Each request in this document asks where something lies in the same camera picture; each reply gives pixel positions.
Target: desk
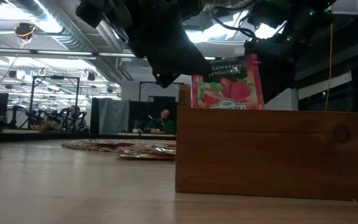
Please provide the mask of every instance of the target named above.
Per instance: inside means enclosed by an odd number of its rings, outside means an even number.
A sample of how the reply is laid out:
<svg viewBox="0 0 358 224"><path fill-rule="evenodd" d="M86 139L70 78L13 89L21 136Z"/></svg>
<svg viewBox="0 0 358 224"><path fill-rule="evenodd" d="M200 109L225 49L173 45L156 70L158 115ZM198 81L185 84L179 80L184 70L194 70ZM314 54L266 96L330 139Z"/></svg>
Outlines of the desk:
<svg viewBox="0 0 358 224"><path fill-rule="evenodd" d="M358 223L358 202L178 194L173 161L61 143L0 143L0 223Z"/></svg>

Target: wood grain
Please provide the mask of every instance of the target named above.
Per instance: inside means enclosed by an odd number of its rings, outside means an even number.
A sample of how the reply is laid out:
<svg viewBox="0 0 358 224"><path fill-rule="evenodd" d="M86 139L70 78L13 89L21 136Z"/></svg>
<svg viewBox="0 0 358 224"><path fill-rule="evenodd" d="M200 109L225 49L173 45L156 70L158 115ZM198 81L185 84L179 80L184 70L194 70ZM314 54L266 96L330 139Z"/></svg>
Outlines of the wood grain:
<svg viewBox="0 0 358 224"><path fill-rule="evenodd" d="M178 192L358 200L358 113L178 109Z"/></svg>
<svg viewBox="0 0 358 224"><path fill-rule="evenodd" d="M0 143L0 224L358 224L358 202L175 193L172 161Z"/></svg>

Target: metal frame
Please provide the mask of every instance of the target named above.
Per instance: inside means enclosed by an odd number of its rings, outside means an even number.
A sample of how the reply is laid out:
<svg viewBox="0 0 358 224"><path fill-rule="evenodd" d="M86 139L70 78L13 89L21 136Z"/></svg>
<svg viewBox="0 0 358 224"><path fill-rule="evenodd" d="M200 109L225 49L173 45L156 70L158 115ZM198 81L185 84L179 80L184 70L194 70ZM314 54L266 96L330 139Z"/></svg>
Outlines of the metal frame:
<svg viewBox="0 0 358 224"><path fill-rule="evenodd" d="M76 59L93 59L95 57L119 57L119 58L137 58L134 54L117 53L117 52L74 52L64 50L33 50L33 49L7 49L0 48L0 56L18 56L30 57L29 55L36 55L38 57L76 57ZM214 57L205 57L206 60L214 60Z"/></svg>
<svg viewBox="0 0 358 224"><path fill-rule="evenodd" d="M29 108L29 111L30 113L32 112L32 104L33 104L33 100L34 100L34 90L35 90L35 87L38 86L38 83L37 85L35 85L35 80L37 78L50 78L50 79L56 79L56 75L50 75L50 76L39 76L39 75L36 75L36 76L33 76L32 77L32 86L31 86L31 97L30 97L30 108ZM76 88L76 95L75 95L75 108L78 106L78 94L80 92L80 78L78 77L59 77L58 76L58 79L65 79L65 78L68 78L68 79L74 79L74 80L77 80L77 88ZM73 125L73 130L72 132L75 133L75 124L76 124L76 121L77 121L77 118L74 116L74 125ZM27 129L30 129L30 123L27 124Z"/></svg>

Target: yellow cable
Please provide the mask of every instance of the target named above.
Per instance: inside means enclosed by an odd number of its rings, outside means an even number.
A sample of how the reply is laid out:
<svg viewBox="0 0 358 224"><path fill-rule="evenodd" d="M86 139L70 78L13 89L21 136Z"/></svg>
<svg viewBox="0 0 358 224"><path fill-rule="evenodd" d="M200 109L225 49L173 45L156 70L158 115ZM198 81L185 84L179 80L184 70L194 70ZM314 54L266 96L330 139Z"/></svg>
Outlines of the yellow cable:
<svg viewBox="0 0 358 224"><path fill-rule="evenodd" d="M26 34L16 34L16 36L18 37L25 37L25 36L28 36L28 35L31 35L32 33L34 33L35 31L35 27L32 29L32 31L30 31L29 33L26 33Z"/></svg>
<svg viewBox="0 0 358 224"><path fill-rule="evenodd" d="M29 39L29 36L27 36L26 38L25 38L25 41L24 41L24 43L22 44L22 46L20 47L20 49L23 49L24 48L24 46L27 44L27 40Z"/></svg>
<svg viewBox="0 0 358 224"><path fill-rule="evenodd" d="M326 99L326 109L328 109L329 89L331 87L331 78L333 76L333 37L334 37L334 23L331 24L331 43L329 44L329 79Z"/></svg>

